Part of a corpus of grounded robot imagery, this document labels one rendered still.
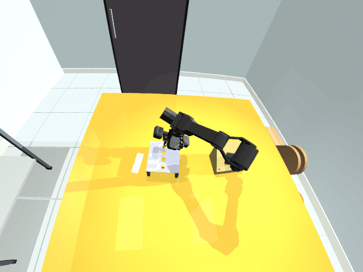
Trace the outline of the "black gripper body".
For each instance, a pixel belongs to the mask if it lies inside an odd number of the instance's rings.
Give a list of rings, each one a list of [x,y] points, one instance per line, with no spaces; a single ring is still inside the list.
[[[167,132],[167,131],[163,131],[163,127],[155,126],[154,132],[153,132],[153,137],[156,138],[156,139],[162,139],[162,137],[163,137],[163,139],[167,141],[168,140],[167,137],[171,133],[175,137],[182,137],[180,139],[180,141],[182,141],[184,143],[185,148],[187,148],[189,146],[189,137],[186,136],[186,135],[180,135],[180,134],[176,133],[175,131],[172,130],[172,128],[169,129],[169,132]]]

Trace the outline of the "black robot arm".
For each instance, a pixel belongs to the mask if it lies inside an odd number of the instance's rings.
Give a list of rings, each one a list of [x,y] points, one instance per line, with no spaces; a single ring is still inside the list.
[[[257,146],[246,140],[243,137],[231,137],[222,131],[215,131],[208,127],[198,124],[193,117],[183,112],[177,114],[170,108],[166,107],[159,117],[163,121],[170,124],[173,131],[180,135],[196,136],[216,148],[222,154],[224,158],[224,164],[228,164],[231,170],[236,171],[247,171],[251,166],[252,162],[256,158],[259,150]],[[180,150],[184,147],[184,143],[180,141],[181,137],[175,137],[172,133],[168,135],[167,148],[171,150]],[[224,147],[226,146],[229,139],[238,139],[241,141],[239,147],[235,153],[227,152],[225,154]]]

